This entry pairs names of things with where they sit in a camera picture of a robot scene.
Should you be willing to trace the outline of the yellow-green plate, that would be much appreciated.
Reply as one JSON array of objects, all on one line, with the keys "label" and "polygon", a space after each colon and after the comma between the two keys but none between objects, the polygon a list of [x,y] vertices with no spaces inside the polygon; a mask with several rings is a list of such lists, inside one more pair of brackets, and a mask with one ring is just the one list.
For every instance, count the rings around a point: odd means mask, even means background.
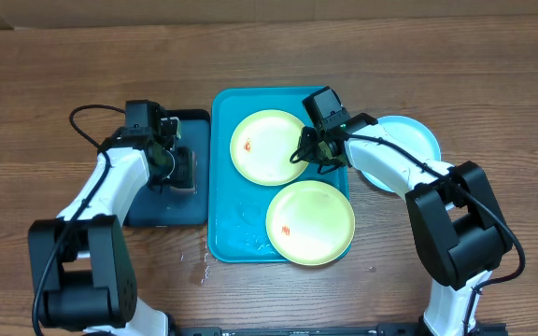
[{"label": "yellow-green plate", "polygon": [[285,259],[319,266],[349,248],[356,220],[348,198],[335,187],[306,180],[282,189],[270,202],[265,228],[273,248]]},{"label": "yellow-green plate", "polygon": [[266,109],[244,118],[235,128],[230,155],[237,172],[262,186],[279,186],[299,177],[308,163],[291,163],[304,124],[292,114]]}]

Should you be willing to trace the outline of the light blue plate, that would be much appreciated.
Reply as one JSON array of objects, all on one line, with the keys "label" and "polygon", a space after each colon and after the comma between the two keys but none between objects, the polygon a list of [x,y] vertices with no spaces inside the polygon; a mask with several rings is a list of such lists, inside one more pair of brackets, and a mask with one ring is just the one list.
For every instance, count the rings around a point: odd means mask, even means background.
[{"label": "light blue plate", "polygon": [[[404,116],[386,116],[376,125],[366,126],[355,135],[382,138],[402,148],[420,163],[441,161],[441,150],[432,132],[420,122]],[[402,199],[417,183],[430,183],[432,175],[421,173],[418,165],[390,147],[377,142],[353,138],[346,142],[352,166],[369,175],[382,189],[395,192]]]}]

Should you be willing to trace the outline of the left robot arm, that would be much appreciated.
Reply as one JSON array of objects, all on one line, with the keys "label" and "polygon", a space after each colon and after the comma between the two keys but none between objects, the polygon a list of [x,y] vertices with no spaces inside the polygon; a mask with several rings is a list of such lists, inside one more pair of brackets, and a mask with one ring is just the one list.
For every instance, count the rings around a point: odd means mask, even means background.
[{"label": "left robot arm", "polygon": [[125,123],[103,142],[92,140],[97,163],[78,196],[57,217],[28,231],[35,334],[44,329],[86,335],[177,335],[172,316],[137,294],[122,232],[143,187],[193,189],[194,155],[178,145],[190,110],[149,100],[120,109]]}]

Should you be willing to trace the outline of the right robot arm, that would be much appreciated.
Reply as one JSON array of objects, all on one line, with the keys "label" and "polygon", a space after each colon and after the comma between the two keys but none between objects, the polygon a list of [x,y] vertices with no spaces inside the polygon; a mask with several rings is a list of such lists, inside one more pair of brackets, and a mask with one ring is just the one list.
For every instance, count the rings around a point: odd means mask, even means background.
[{"label": "right robot arm", "polygon": [[404,199],[418,257],[432,278],[429,304],[416,323],[381,323],[379,335],[505,335],[474,313],[503,255],[518,249],[483,169],[430,159],[396,139],[365,113],[351,116],[324,87],[304,98],[312,124],[302,130],[293,162],[309,161],[323,175],[347,166],[378,179]]}]

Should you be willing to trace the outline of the black water tray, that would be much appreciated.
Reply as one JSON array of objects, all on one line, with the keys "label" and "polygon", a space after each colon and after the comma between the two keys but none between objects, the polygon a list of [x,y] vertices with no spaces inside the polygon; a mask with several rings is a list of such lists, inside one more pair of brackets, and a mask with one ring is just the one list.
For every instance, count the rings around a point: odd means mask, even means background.
[{"label": "black water tray", "polygon": [[134,197],[123,225],[135,228],[204,225],[208,217],[210,115],[203,109],[170,110],[181,121],[180,147],[193,152],[194,189],[167,184],[144,186]]}]

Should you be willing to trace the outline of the teal plastic tray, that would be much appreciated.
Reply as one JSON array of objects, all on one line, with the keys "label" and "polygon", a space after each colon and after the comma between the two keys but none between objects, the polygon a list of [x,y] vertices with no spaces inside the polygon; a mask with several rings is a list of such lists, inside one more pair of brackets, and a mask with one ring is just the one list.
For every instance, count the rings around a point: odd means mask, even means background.
[{"label": "teal plastic tray", "polygon": [[297,117],[304,126],[311,123],[303,99],[314,87],[229,89],[221,92],[212,106],[209,172],[208,247],[224,262],[286,262],[272,246],[265,228],[267,209],[286,186],[315,180],[341,191],[349,200],[347,170],[328,171],[308,163],[304,172],[279,186],[255,184],[234,167],[230,142],[236,126],[251,114],[277,109]]}]

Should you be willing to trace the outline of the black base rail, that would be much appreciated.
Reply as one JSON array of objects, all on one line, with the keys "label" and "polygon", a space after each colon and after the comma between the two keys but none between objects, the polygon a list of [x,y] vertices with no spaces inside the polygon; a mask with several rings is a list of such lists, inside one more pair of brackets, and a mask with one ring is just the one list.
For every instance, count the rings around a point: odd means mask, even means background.
[{"label": "black base rail", "polygon": [[326,329],[221,329],[219,327],[180,328],[180,336],[416,336],[428,335],[419,323],[380,323],[362,328]]}]

